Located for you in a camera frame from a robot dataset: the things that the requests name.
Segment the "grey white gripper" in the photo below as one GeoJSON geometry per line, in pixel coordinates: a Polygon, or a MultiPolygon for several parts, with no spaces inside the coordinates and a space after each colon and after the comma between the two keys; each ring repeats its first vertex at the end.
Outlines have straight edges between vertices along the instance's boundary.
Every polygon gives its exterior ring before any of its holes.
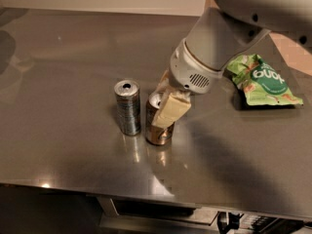
{"type": "Polygon", "coordinates": [[[221,70],[212,70],[196,60],[188,50],[186,41],[182,39],[171,56],[169,70],[163,73],[155,89],[157,93],[164,94],[152,125],[161,129],[168,128],[191,108],[188,92],[205,94],[221,77],[221,70]],[[169,83],[180,91],[166,92],[169,83]]]}

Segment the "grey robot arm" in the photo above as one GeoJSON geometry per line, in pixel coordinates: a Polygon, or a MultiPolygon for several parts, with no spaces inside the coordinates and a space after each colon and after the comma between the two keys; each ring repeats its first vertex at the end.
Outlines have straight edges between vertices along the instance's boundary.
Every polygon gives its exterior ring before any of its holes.
{"type": "Polygon", "coordinates": [[[225,65],[269,32],[312,50],[312,0],[214,0],[173,52],[152,125],[165,129],[221,78],[225,65]]]}

